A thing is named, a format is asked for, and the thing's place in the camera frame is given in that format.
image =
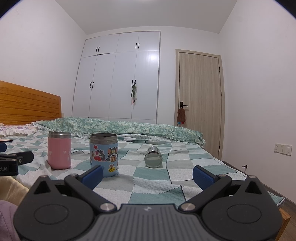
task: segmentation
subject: checkered bed sheet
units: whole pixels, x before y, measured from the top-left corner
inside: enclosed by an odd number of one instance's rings
[[[72,165],[65,170],[53,170],[47,162],[48,132],[38,131],[25,137],[9,137],[14,141],[7,145],[7,153],[31,150],[32,163],[19,166],[16,179],[30,188],[40,175],[52,180],[64,179],[70,173],[82,174],[90,169],[89,140],[72,138]],[[164,204],[178,207],[185,200],[200,193],[201,188],[193,181],[192,170],[200,165],[211,173],[227,174],[234,180],[244,180],[246,175],[228,167],[212,157],[198,144],[168,140],[147,140],[122,137],[119,140],[119,174],[105,177],[94,191],[119,208],[122,203]],[[144,156],[150,146],[157,146],[163,162],[159,168],[145,166]],[[284,198],[271,194],[279,206]]]

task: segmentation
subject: black device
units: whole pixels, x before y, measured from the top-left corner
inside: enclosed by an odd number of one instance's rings
[[[13,154],[0,153],[0,176],[18,175],[18,166],[32,162],[34,155],[31,151]]]
[[[25,241],[111,240],[274,240],[281,214],[256,176],[232,181],[194,167],[200,182],[212,185],[184,202],[116,206],[92,191],[103,178],[95,166],[64,180],[41,176],[14,215],[14,226]]]

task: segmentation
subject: wooden headboard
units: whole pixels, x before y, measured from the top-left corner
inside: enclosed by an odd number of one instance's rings
[[[24,125],[61,116],[61,97],[0,80],[0,123]]]

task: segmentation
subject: metal screw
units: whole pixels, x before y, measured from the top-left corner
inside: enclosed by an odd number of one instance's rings
[[[195,209],[195,205],[193,204],[193,203],[190,203],[190,202],[186,202],[186,203],[183,203],[182,205],[181,205],[181,209],[183,210],[183,211],[192,211],[192,210],[194,210]]]
[[[109,202],[103,203],[100,205],[100,209],[102,209],[103,211],[111,211],[115,208],[115,205]]]

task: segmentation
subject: brown cloth hanging on door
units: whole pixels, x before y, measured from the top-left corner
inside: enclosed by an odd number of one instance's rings
[[[183,108],[178,109],[177,122],[184,122],[185,120],[185,110]]]

